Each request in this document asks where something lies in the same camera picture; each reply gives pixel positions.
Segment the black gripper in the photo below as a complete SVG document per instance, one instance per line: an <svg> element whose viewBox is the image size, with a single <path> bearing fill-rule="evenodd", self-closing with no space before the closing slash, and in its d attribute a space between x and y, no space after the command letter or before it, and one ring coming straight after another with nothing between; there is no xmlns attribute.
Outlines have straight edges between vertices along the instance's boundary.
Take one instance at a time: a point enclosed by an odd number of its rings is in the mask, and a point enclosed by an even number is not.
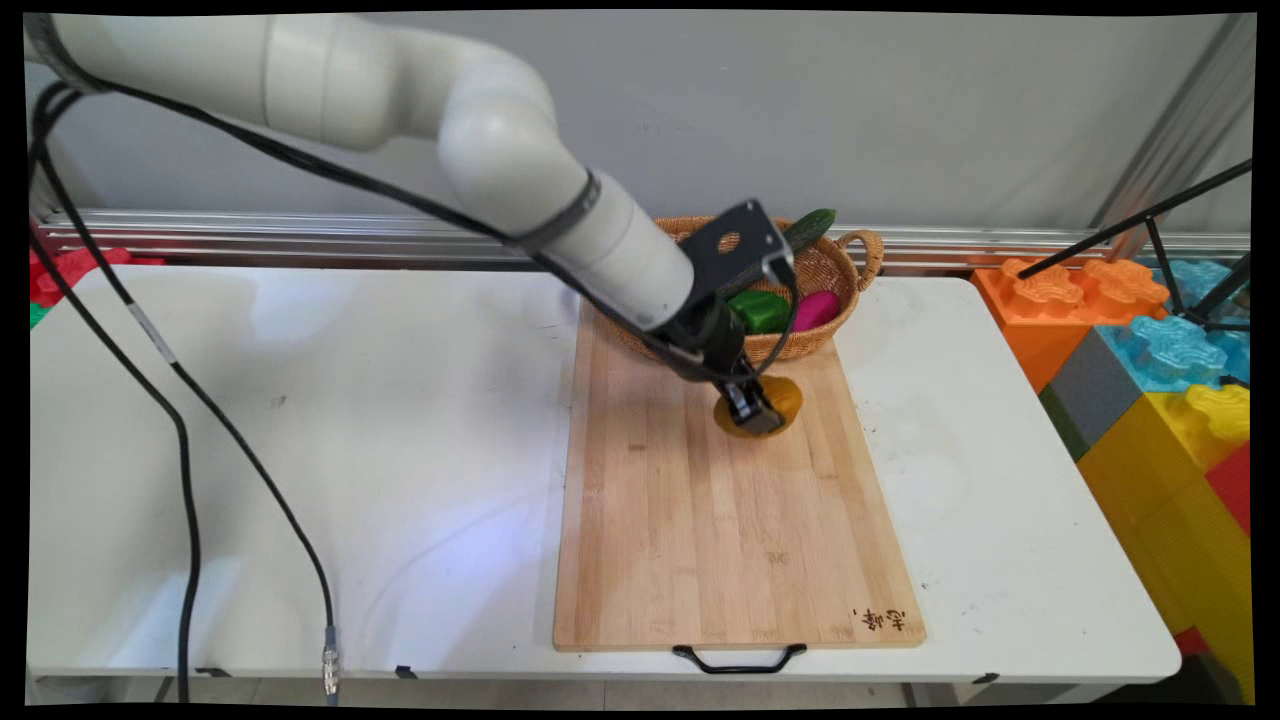
<svg viewBox="0 0 1280 720"><path fill-rule="evenodd" d="M652 354L691 383L722 386L722 430L732 437L772 437L788 428L788 379L753 380L741 320L717 293L684 309L652 333Z"/></svg>

